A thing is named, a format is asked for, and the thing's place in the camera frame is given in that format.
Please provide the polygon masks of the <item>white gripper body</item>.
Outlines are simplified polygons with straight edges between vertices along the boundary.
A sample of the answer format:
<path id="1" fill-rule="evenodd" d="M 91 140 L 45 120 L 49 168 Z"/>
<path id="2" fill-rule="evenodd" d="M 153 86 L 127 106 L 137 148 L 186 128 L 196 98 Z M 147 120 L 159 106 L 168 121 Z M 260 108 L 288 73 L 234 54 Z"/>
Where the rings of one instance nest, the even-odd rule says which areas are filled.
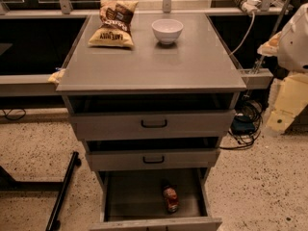
<path id="1" fill-rule="evenodd" d="M 266 128 L 284 133 L 308 105 L 308 74 L 291 72 L 283 80 L 274 79 L 269 91 Z"/>

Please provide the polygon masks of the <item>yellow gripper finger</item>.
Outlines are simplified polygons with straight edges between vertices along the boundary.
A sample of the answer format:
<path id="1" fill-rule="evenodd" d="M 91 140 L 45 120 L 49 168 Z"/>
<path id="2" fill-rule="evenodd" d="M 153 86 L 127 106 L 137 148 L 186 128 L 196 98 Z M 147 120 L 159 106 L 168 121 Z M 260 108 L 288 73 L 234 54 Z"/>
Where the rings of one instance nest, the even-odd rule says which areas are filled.
<path id="1" fill-rule="evenodd" d="M 266 57 L 276 57 L 278 55 L 280 36 L 280 32 L 272 36 L 268 41 L 259 46 L 257 53 Z"/>

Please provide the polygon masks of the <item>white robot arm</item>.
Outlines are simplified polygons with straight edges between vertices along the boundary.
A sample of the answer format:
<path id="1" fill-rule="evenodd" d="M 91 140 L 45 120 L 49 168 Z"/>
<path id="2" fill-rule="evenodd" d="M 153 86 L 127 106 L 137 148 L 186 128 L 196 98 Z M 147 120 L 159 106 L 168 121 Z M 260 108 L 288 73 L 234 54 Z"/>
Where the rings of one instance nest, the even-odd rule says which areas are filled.
<path id="1" fill-rule="evenodd" d="M 266 111 L 266 131 L 283 134 L 308 105 L 308 4 L 301 5 L 257 52 L 276 57 L 278 65 L 289 71 L 283 80 L 271 84 Z"/>

